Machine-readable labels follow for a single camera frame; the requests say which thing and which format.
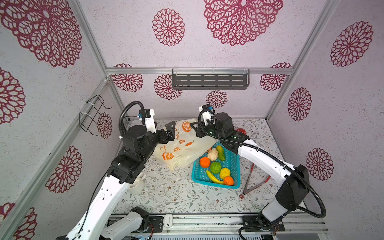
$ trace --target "red doily pattern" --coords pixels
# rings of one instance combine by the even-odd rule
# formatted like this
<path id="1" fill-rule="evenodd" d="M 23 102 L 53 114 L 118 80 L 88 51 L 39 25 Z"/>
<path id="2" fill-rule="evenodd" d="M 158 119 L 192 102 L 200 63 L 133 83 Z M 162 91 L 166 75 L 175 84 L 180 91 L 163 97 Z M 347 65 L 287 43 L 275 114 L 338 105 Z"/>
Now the red doily pattern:
<path id="1" fill-rule="evenodd" d="M 152 24 L 153 33 L 165 46 L 174 46 L 184 37 L 184 22 L 175 10 L 164 8 L 158 11 Z"/>
<path id="2" fill-rule="evenodd" d="M 23 87 L 9 72 L 0 68 L 0 125 L 18 118 L 24 106 Z"/>
<path id="3" fill-rule="evenodd" d="M 163 74 L 156 78 L 153 87 L 157 95 L 168 100 L 178 98 L 183 93 L 183 90 L 173 89 L 172 76 L 169 74 Z"/>
<path id="4" fill-rule="evenodd" d="M 82 161 L 79 150 L 70 146 L 45 186 L 50 192 L 64 193 L 68 191 L 79 179 L 83 167 Z"/>
<path id="5" fill-rule="evenodd" d="M 311 175 L 318 180 L 327 180 L 333 174 L 333 161 L 324 149 L 312 149 L 307 155 L 306 163 Z"/>
<path id="6" fill-rule="evenodd" d="M 129 64 L 117 64 L 114 68 L 133 68 Z M 113 82 L 117 87 L 127 92 L 136 92 L 143 87 L 143 78 L 141 74 L 114 74 L 111 75 Z"/>
<path id="7" fill-rule="evenodd" d="M 15 234 L 13 235 L 13 240 L 30 240 L 35 235 L 35 230 L 37 227 L 36 222 L 37 214 L 35 213 L 35 208 L 31 207 L 28 215 L 22 221 L 22 224 L 17 228 Z"/>
<path id="8" fill-rule="evenodd" d="M 272 65 L 272 68 L 290 68 L 292 67 L 289 63 L 278 63 Z M 287 75 L 284 74 L 264 74 L 260 78 L 260 86 L 268 91 L 274 91 L 279 89 L 283 84 Z"/>
<path id="9" fill-rule="evenodd" d="M 66 68 L 79 58 L 80 29 L 66 0 L 0 0 L 0 15 L 38 60 Z"/>
<path id="10" fill-rule="evenodd" d="M 372 26 L 360 21 L 344 29 L 331 48 L 331 61 L 338 67 L 351 65 L 361 58 L 372 41 Z"/>
<path id="11" fill-rule="evenodd" d="M 210 104 L 213 108 L 224 106 L 228 101 L 228 95 L 224 91 L 214 90 L 210 92 L 205 98 L 205 102 Z"/>
<path id="12" fill-rule="evenodd" d="M 244 45 L 265 33 L 283 0 L 204 0 L 208 29 L 221 43 Z"/>
<path id="13" fill-rule="evenodd" d="M 289 116 L 295 121 L 303 120 L 310 112 L 311 104 L 311 95 L 307 89 L 294 90 L 288 101 Z"/>
<path id="14" fill-rule="evenodd" d="M 4 219 L 7 217 L 10 210 L 13 208 L 15 204 L 7 202 L 6 204 L 0 206 L 0 224 L 4 221 Z"/>
<path id="15" fill-rule="evenodd" d="M 100 136 L 108 138 L 112 133 L 112 120 L 108 113 L 102 113 L 97 121 L 97 130 Z"/>

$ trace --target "metal wire rack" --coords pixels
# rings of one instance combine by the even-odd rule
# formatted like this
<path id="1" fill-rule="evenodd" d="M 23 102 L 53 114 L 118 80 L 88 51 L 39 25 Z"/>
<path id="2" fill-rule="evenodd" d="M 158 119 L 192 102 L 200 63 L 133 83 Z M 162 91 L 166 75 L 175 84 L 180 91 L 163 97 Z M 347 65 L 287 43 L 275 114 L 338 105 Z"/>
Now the metal wire rack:
<path id="1" fill-rule="evenodd" d="M 101 105 L 99 107 L 95 107 L 96 103 L 97 102 L 100 102 Z M 85 132 L 90 132 L 92 135 L 94 136 L 98 136 L 99 134 L 93 134 L 91 132 L 91 130 L 89 129 L 91 124 L 94 122 L 96 125 L 98 125 L 96 122 L 95 122 L 95 117 L 97 116 L 97 114 L 99 114 L 99 116 L 101 115 L 100 113 L 100 109 L 101 107 L 104 107 L 105 109 L 111 109 L 112 107 L 110 108 L 107 108 L 105 105 L 104 105 L 104 99 L 98 94 L 98 95 L 95 95 L 94 97 L 92 97 L 91 99 L 89 99 L 86 103 L 88 104 L 91 104 L 92 105 L 92 108 L 88 111 L 88 112 L 81 112 L 79 113 L 79 127 L 81 127 L 82 130 L 84 130 Z M 92 109 L 95 109 L 96 110 L 96 113 L 95 115 L 92 117 L 89 113 L 91 112 Z M 90 123 L 88 124 L 88 126 L 84 125 L 84 122 L 87 120 L 87 119 L 90 119 Z"/>

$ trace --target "basket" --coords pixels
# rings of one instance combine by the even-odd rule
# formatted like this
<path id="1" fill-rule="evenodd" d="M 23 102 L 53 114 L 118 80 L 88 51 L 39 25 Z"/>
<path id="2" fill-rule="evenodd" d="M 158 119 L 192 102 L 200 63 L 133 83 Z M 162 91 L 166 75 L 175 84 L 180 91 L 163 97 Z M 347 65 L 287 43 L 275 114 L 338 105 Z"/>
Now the basket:
<path id="1" fill-rule="evenodd" d="M 212 148 L 217 147 L 217 146 L 223 146 L 220 144 L 220 142 L 217 142 L 215 145 L 213 145 Z M 199 157 L 194 163 L 193 163 L 193 169 L 192 169 L 192 180 L 194 182 L 208 185 L 208 186 L 213 186 L 213 187 L 222 187 L 222 188 L 232 188 L 232 189 L 238 189 L 240 187 L 240 156 L 234 154 L 233 152 L 224 149 L 224 154 L 225 154 L 225 161 L 220 161 L 217 159 L 219 163 L 221 163 L 222 168 L 228 168 L 231 171 L 231 177 L 233 178 L 234 185 L 229 186 L 229 185 L 224 185 L 224 184 L 217 184 L 212 182 L 209 177 L 207 176 L 206 171 L 210 170 L 208 168 L 202 168 L 200 166 L 200 158 L 206 157 L 207 153 L 204 153 L 201 157 Z M 219 173 L 214 174 L 214 176 L 218 179 L 221 180 L 219 177 Z"/>

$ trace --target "table surface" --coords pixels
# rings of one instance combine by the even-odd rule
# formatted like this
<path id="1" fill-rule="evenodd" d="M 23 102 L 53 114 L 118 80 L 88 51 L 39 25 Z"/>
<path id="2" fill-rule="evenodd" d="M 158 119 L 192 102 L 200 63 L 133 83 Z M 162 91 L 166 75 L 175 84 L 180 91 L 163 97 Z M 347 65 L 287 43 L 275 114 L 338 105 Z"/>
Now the table surface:
<path id="1" fill-rule="evenodd" d="M 157 128 L 178 119 L 157 119 Z M 132 125 L 140 124 L 134 120 Z M 256 143 L 279 159 L 281 153 L 265 119 L 233 119 L 235 129 L 243 128 Z M 170 170 L 164 160 L 151 157 L 144 172 L 145 187 L 139 195 L 126 192 L 115 207 L 114 214 L 127 214 L 139 206 L 150 213 L 217 213 L 217 212 L 259 212 L 275 196 L 278 188 L 270 179 L 259 188 L 239 198 L 250 174 L 252 163 L 240 158 L 241 184 L 239 189 L 224 189 L 198 184 L 192 181 L 193 163 L 187 167 Z M 267 174 L 254 167 L 248 188 L 263 182 Z"/>

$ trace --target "yellow plastic bag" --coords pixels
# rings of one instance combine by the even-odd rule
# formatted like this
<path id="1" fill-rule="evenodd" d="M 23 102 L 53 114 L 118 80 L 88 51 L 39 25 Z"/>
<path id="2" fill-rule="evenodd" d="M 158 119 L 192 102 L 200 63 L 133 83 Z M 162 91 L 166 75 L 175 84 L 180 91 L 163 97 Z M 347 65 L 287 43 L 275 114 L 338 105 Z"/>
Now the yellow plastic bag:
<path id="1" fill-rule="evenodd" d="M 162 159 L 171 170 L 176 166 L 185 167 L 193 163 L 217 142 L 209 136 L 196 137 L 196 132 L 190 126 L 191 122 L 197 122 L 197 119 L 176 122 L 175 140 L 158 144 L 155 148 L 153 155 Z"/>

